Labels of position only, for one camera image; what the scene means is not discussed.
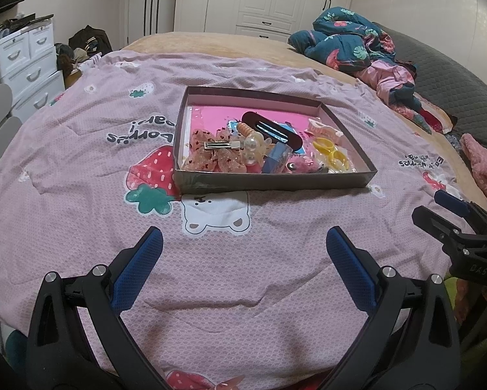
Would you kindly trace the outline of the person right hand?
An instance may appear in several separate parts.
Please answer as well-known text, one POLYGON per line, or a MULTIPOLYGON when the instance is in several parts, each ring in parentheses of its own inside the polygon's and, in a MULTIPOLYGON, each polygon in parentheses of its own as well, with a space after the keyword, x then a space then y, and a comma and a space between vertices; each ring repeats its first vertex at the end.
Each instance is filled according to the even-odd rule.
MULTIPOLYGON (((453 313, 459 324, 464 322, 469 311, 470 302, 468 301, 468 294, 469 282, 463 279, 457 279, 453 313)), ((487 286, 481 287, 481 294, 487 301, 487 286)))

